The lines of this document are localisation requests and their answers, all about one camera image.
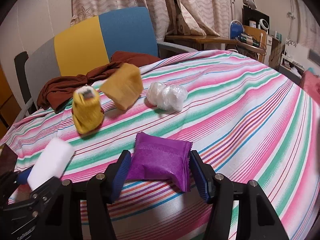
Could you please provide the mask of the purple foil packet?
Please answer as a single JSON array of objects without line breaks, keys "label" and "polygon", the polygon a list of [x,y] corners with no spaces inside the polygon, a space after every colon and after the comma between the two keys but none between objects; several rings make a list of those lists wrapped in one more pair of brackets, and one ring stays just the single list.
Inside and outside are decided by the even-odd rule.
[{"label": "purple foil packet", "polygon": [[190,191],[189,158],[192,142],[139,132],[127,175],[128,180],[170,180],[181,191]]}]

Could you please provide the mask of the white foam block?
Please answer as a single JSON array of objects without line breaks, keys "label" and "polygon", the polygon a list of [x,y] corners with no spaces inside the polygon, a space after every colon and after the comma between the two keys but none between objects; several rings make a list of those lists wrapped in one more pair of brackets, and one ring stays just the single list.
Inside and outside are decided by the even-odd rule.
[{"label": "white foam block", "polygon": [[60,178],[74,153],[75,149],[71,144],[60,138],[53,138],[40,154],[27,178],[31,190],[36,190],[52,177]]}]

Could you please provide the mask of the white plastic wrap ball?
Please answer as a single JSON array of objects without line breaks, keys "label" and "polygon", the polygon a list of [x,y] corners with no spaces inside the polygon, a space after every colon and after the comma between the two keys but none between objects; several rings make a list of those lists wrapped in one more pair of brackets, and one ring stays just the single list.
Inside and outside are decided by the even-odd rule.
[{"label": "white plastic wrap ball", "polygon": [[153,106],[157,106],[158,96],[159,94],[161,94],[164,88],[165,88],[165,85],[163,83],[160,83],[160,82],[151,83],[146,93],[148,102]]}]

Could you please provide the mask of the dark box beside bed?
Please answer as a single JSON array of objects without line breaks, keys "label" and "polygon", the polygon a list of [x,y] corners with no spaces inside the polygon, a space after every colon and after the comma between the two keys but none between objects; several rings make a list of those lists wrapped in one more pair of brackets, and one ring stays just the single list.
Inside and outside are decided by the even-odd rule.
[{"label": "dark box beside bed", "polygon": [[17,154],[7,145],[1,145],[0,153],[0,175],[14,171],[17,161]]}]

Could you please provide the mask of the striped bed sheet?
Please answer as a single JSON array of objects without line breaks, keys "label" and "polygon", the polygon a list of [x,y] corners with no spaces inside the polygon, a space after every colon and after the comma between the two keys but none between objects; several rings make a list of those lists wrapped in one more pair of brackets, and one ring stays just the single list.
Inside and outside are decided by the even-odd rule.
[{"label": "striped bed sheet", "polygon": [[173,56],[140,71],[144,88],[153,82],[185,87],[183,109],[157,109],[142,93],[122,112],[101,95],[104,121],[83,136],[70,106],[60,113],[40,109],[2,138],[18,156],[16,169],[33,165],[54,137],[75,148],[63,175],[73,182],[132,151],[138,132],[187,140],[217,173],[240,183],[256,180],[288,237],[304,239],[319,211],[319,105],[286,76],[228,51]]}]

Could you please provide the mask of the dark red garment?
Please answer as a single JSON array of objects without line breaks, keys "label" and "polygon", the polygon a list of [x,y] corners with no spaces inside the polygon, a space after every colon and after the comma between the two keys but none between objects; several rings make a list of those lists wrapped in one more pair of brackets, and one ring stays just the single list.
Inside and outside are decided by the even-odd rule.
[{"label": "dark red garment", "polygon": [[72,98],[76,89],[84,85],[90,86],[96,81],[106,80],[116,72],[122,64],[130,63],[137,67],[141,67],[159,60],[159,57],[149,54],[116,51],[112,55],[110,63],[97,67],[85,75],[60,76],[49,80],[39,93],[36,102],[37,107],[42,109],[52,108],[58,113]]}]

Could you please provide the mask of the grey yellow blue chair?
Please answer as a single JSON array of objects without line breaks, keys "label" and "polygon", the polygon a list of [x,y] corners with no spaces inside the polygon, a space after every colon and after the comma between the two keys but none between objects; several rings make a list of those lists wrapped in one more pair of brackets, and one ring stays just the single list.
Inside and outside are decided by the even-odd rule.
[{"label": "grey yellow blue chair", "polygon": [[86,19],[54,36],[32,53],[18,54],[14,61],[26,104],[37,109],[42,87],[52,78],[86,74],[110,62],[116,51],[143,53],[160,58],[193,49],[157,41],[145,7],[112,10]]}]

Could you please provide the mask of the wooden desk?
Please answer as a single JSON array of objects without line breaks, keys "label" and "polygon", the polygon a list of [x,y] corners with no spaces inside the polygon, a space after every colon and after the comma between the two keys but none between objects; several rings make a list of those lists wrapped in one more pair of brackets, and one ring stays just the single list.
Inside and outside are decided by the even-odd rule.
[{"label": "wooden desk", "polygon": [[246,43],[242,43],[238,40],[235,39],[230,39],[226,37],[219,37],[219,36],[214,36],[214,35],[206,35],[206,36],[197,36],[197,35],[167,35],[165,37],[165,40],[167,41],[180,41],[180,42],[190,42],[193,45],[199,45],[200,50],[204,50],[204,45],[205,44],[232,44],[236,45],[242,48],[245,48],[249,51],[252,51],[257,54],[264,55],[265,50],[260,47],[255,47]]}]

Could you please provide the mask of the pink pillow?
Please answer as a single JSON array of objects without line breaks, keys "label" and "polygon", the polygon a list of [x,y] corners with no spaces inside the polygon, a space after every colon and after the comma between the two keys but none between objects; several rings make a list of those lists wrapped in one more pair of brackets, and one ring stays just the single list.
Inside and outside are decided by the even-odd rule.
[{"label": "pink pillow", "polygon": [[307,92],[315,101],[319,101],[319,76],[306,70],[302,75],[300,88]]}]

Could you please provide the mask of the blue jug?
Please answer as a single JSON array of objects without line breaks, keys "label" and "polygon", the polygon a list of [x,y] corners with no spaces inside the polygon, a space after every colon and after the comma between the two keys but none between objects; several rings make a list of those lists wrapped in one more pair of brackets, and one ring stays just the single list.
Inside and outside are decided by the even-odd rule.
[{"label": "blue jug", "polygon": [[243,25],[238,20],[232,20],[229,26],[229,38],[236,39],[244,32]]}]

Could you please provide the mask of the black shelf with items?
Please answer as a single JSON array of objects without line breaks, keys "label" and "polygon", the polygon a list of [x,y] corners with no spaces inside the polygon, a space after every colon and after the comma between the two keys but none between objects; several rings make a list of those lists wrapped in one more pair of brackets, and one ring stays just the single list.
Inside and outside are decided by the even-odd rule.
[{"label": "black shelf with items", "polygon": [[258,10],[254,10],[246,5],[242,7],[242,24],[251,26],[255,22],[255,27],[266,31],[269,34],[270,17]]}]

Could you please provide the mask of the pink patterned curtain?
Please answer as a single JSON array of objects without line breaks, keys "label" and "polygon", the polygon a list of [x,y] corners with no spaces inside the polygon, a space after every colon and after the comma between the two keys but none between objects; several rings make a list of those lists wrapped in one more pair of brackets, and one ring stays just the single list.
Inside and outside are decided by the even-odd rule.
[{"label": "pink patterned curtain", "polygon": [[146,7],[157,40],[169,34],[226,37],[234,0],[72,0],[72,24],[128,7]]}]

